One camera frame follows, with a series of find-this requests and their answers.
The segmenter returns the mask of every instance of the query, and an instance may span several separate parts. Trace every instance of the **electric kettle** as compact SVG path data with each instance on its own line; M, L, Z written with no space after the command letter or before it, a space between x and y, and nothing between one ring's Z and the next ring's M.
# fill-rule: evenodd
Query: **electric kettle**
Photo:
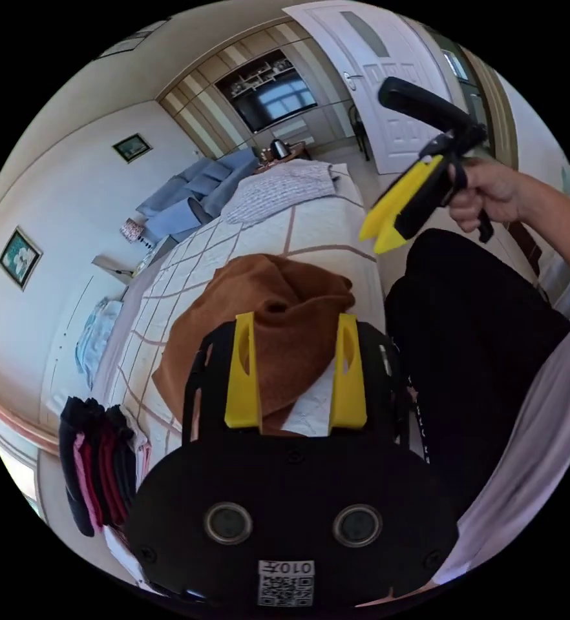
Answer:
M270 144L270 152L276 160L282 160L291 153L290 148L282 140L278 138Z

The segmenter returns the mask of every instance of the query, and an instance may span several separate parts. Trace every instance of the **floor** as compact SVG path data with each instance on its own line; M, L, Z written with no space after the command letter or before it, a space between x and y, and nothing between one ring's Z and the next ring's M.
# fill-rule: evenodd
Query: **floor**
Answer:
M321 155L316 155L314 159L330 163L346 163L352 175L352 179L361 191L366 210L374 206L376 199L386 191L388 186L397 177L397 174L378 174L373 160L365 161L363 155L356 146L335 149ZM537 281L537 276L515 239L504 226L494 223L493 227L494 236L484 247L504 263L513 267L528 281L535 283ZM434 215L428 220L422 230L427 228L440 228L454 231L473 239L475 242L478 240L478 232L470 234L462 232L451 219L446 209L436 209ZM380 272L380 281L382 282L385 294L387 294L397 279L405 273L406 256L408 255L411 245L412 242L392 252L378 256L377 262Z

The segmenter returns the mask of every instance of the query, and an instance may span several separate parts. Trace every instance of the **brown towel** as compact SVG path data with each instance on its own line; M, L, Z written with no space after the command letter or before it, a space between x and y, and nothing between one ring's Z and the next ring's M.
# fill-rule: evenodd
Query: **brown towel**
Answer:
M343 276L280 256L233 259L171 327L152 376L160 396L181 422L184 388L203 338L236 315L255 312L263 432L283 434L291 407L334 357L339 314L354 305L351 288Z

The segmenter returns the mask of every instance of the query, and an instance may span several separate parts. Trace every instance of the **white door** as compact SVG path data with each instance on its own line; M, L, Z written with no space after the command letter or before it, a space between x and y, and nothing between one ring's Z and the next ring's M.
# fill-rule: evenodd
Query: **white door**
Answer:
M397 76L450 101L449 89L432 54L398 15L348 0L289 6L335 65L352 93L379 174L403 172L438 129L382 107L377 91Z

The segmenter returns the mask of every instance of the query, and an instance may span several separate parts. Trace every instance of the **blue sofa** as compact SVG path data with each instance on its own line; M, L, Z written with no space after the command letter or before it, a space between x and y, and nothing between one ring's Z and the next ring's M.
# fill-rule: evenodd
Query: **blue sofa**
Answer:
M220 215L238 183L259 165L253 149L203 158L171 177L137 207L147 221L145 235L158 241L167 235L181 242L198 227Z

